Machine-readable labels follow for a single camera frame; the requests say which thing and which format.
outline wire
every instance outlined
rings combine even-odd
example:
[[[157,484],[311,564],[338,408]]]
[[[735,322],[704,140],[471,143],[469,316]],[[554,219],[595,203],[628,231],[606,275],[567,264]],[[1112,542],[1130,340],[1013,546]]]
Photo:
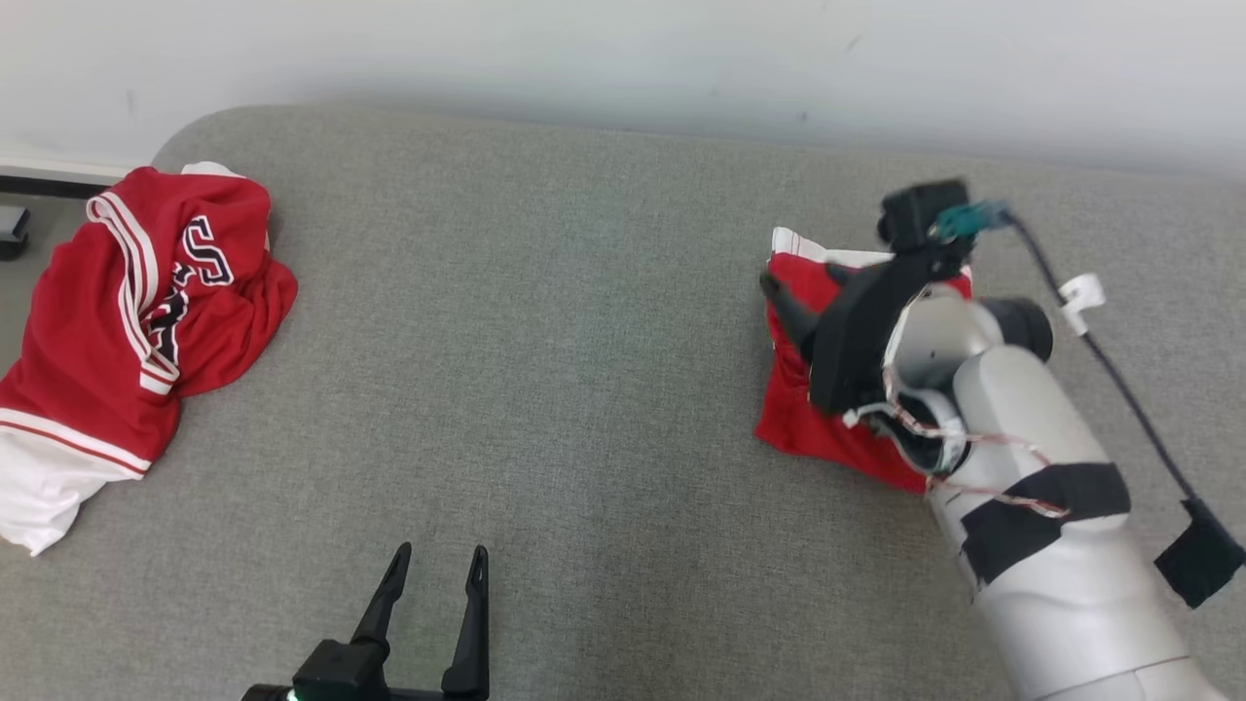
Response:
[[[1043,274],[1043,280],[1047,283],[1047,288],[1055,295],[1057,301],[1060,305],[1064,305],[1067,300],[1064,299],[1064,294],[1060,293],[1060,283],[1055,280],[1055,273],[1052,271],[1052,264],[1048,261],[1047,254],[1043,253],[1043,248],[1038,244],[1038,239],[1034,238],[1033,233],[1030,233],[1025,222],[1017,217],[1017,214],[1012,213],[1012,210],[1004,210],[1002,212],[1002,215],[1003,220],[1012,225],[1013,229],[1015,229],[1020,235],[1022,242],[1025,243],[1030,256],[1034,258],[1034,263],[1038,264],[1038,269]],[[1143,433],[1146,435],[1148,441],[1150,441],[1151,446],[1155,447],[1155,452],[1159,454],[1160,462],[1164,463],[1164,468],[1170,476],[1172,476],[1172,479],[1176,482],[1177,487],[1181,488],[1186,499],[1199,501],[1199,494],[1194,491],[1194,487],[1190,484],[1190,481],[1186,479],[1181,468],[1176,466],[1172,456],[1169,454],[1168,447],[1164,446],[1164,440],[1161,440],[1159,432],[1155,431],[1150,417],[1146,416],[1146,411],[1143,410],[1138,397],[1134,396],[1134,391],[1129,388],[1125,379],[1121,377],[1120,371],[1116,370],[1116,365],[1111,362],[1111,359],[1108,357],[1099,342],[1093,335],[1090,335],[1090,331],[1083,332],[1082,340],[1085,340],[1087,346],[1090,347],[1090,354],[1099,361],[1103,370],[1108,372],[1108,377],[1111,379],[1113,385],[1116,386],[1120,396],[1124,397],[1125,403],[1129,405],[1129,410],[1134,413],[1134,417],[1138,418],[1138,423],[1143,427]]]
[[[998,492],[994,489],[987,489],[984,487],[969,487],[967,484],[958,484],[951,482],[946,478],[930,476],[926,478],[926,491],[930,492],[936,487],[946,487],[953,492],[962,492],[964,494],[983,494],[994,499],[996,502],[1002,502],[1009,507],[1024,507],[1030,512],[1040,517],[1047,517],[1049,519],[1063,519],[1069,515],[1069,509],[1063,507],[1057,507],[1050,502],[1043,502],[1042,499],[1033,499],[1030,497],[1017,497],[1004,492]]]
[[[903,334],[905,325],[908,321],[908,309],[913,304],[913,301],[921,298],[921,295],[922,295],[921,293],[913,295],[913,298],[910,299],[907,304],[905,304],[905,308],[901,310],[900,318],[897,319],[896,327],[891,332],[891,339],[887,341],[887,349],[883,352],[883,366],[882,366],[882,387],[883,387],[885,402],[878,402],[873,405],[866,405],[865,407],[860,407],[858,410],[855,411],[855,416],[858,417],[861,415],[871,412],[881,412],[898,421],[900,425],[905,427],[905,430],[908,431],[910,433],[920,436],[922,438],[930,438],[930,440],[957,438],[964,441],[966,445],[996,443],[1003,446],[1019,446],[1020,448],[1024,448],[1030,454],[1033,454],[1034,458],[1039,463],[1042,463],[1044,468],[1050,467],[1052,462],[1047,458],[1047,456],[1043,454],[1039,447],[1033,442],[1025,441],[1024,438],[1018,438],[1015,436],[1009,436],[1006,433],[974,435],[963,431],[963,428],[962,431],[947,431],[941,427],[921,422],[900,402],[900,391],[896,387],[897,385],[896,369],[893,367],[896,360],[896,352],[898,347],[900,336]],[[981,494],[984,497],[989,497],[996,502],[1008,504],[1009,507],[1022,507],[1034,512],[1040,517],[1045,517],[1049,519],[1063,519],[1064,517],[1069,515],[1068,509],[1057,507],[1048,502],[1043,502],[1042,499],[1015,497],[1013,494],[999,492],[997,489],[989,489],[984,487],[969,487],[966,484],[949,482],[943,474],[941,474],[941,472],[951,472],[953,467],[954,466],[947,466],[947,467],[939,466],[934,469],[933,474],[927,474],[926,476],[927,493],[934,489],[936,487],[943,487],[958,493]]]

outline black object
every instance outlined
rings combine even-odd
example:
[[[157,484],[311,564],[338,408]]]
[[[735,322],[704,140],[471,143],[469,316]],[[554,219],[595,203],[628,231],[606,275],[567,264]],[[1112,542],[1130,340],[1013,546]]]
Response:
[[[977,301],[996,318],[999,330],[1004,334],[1004,342],[1029,350],[1044,364],[1052,360],[1052,349],[1055,345],[1052,321],[1033,299],[984,296]]]
[[[252,686],[242,701],[483,701],[488,699],[488,552],[476,547],[467,573],[467,610],[459,631],[454,664],[441,677],[441,691],[390,689],[384,665],[390,654],[394,603],[402,596],[411,544],[399,547],[385,578],[373,594],[349,644],[321,640],[294,675],[293,686]]]
[[[1069,522],[1128,514],[1129,489],[1111,463],[1050,466],[1009,487],[1004,494],[1039,499],[1068,509],[1050,518],[1030,509],[989,501],[961,519],[966,539],[961,547],[973,574],[991,584],[1008,568],[1060,539]]]
[[[1155,567],[1172,591],[1197,609],[1246,565],[1246,548],[1201,499],[1182,499],[1181,506],[1190,513],[1190,525],[1155,559]]]
[[[66,182],[62,179],[42,179],[37,177],[0,176],[0,192],[12,194],[40,194],[42,197],[65,197],[69,199],[90,199],[108,189],[106,184],[85,182]]]
[[[973,249],[972,238],[939,240],[930,235],[941,212],[969,202],[964,181],[917,184],[882,202],[878,235],[892,259],[847,275],[829,268],[842,289],[810,326],[811,311],[789,301],[782,284],[763,275],[761,289],[775,306],[785,331],[804,331],[797,339],[810,365],[809,401],[822,412],[842,415],[882,400],[882,354],[900,311],[923,286],[951,279]]]
[[[16,260],[26,252],[26,247],[30,245],[30,235],[26,233],[26,223],[29,220],[30,209],[22,208],[11,230],[12,237],[17,240],[0,240],[0,261]]]

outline black cable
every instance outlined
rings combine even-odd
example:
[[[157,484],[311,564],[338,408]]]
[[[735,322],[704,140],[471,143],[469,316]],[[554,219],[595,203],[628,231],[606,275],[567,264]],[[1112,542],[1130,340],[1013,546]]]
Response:
[[[1034,238],[1033,233],[1030,233],[1029,227],[1027,227],[1025,223],[1012,212],[1003,212],[1003,218],[1009,225],[1017,229],[1018,234],[1020,234],[1025,247],[1029,248],[1029,254],[1034,258],[1034,261],[1038,264],[1038,269],[1043,273],[1043,280],[1047,281],[1048,289],[1050,289],[1052,294],[1055,295],[1057,303],[1063,306],[1067,300],[1064,299],[1064,295],[1060,294],[1060,283],[1055,280],[1055,273],[1052,271],[1052,264],[1048,261],[1042,247],[1039,247],[1038,239]],[[1194,487],[1190,484],[1190,481],[1186,479],[1185,474],[1181,472],[1181,468],[1176,467],[1176,462],[1172,461],[1172,456],[1169,454],[1168,447],[1164,446],[1164,441],[1160,438],[1159,432],[1156,432],[1155,427],[1151,425],[1150,417],[1146,416],[1141,403],[1138,402],[1138,397],[1134,396],[1134,391],[1129,388],[1128,383],[1125,383],[1125,379],[1121,377],[1115,364],[1113,364],[1108,355],[1104,354],[1103,347],[1094,339],[1094,336],[1090,335],[1090,331],[1083,332],[1082,340],[1085,340],[1087,346],[1090,347],[1090,354],[1093,354],[1094,357],[1098,359],[1099,365],[1108,371],[1108,377],[1111,379],[1111,382],[1116,386],[1120,396],[1125,398],[1125,403],[1129,405],[1129,410],[1134,412],[1134,416],[1138,418],[1138,423],[1141,425],[1143,433],[1146,435],[1151,446],[1155,447],[1155,452],[1159,453],[1160,462],[1164,463],[1164,468],[1168,469],[1177,487],[1180,487],[1181,492],[1185,493],[1186,499],[1202,502],[1202,499],[1199,498],[1199,494],[1194,491]]]

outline folded red shorts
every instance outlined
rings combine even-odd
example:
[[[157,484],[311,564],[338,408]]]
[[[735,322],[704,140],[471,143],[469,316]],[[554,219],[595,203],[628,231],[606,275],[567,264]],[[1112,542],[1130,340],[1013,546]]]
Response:
[[[858,250],[829,250],[786,228],[775,229],[771,250],[766,269],[817,313],[835,299],[840,289],[826,274],[827,261],[866,264],[867,260],[886,256]],[[968,274],[954,278],[951,284],[969,296]],[[824,415],[809,403],[809,366],[801,360],[800,350],[784,335],[769,303],[766,326],[774,340],[774,366],[754,435],[784,453],[821,458],[855,468],[906,492],[923,492],[926,479],[908,467],[891,441],[875,436],[865,425],[847,428],[840,417]]]

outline gray fabric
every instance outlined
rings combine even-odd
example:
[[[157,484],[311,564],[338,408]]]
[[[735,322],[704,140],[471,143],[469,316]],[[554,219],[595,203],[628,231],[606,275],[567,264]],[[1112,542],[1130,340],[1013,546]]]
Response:
[[[1246,537],[1240,193],[1159,178],[449,121],[343,108],[207,117],[157,164],[273,194],[298,303],[239,382],[186,402],[143,483],[37,560],[0,549],[0,697],[239,697],[349,635],[415,544],[389,679],[435,687],[476,543],[495,699],[1002,699],[921,501],[751,437],[769,232],[872,247],[883,193],[967,174],[1095,270],[1104,344]],[[1048,303],[988,237],[977,284]],[[1059,330],[1058,377],[1121,464],[1149,557],[1176,491]],[[1195,614],[1246,696],[1246,580]]]

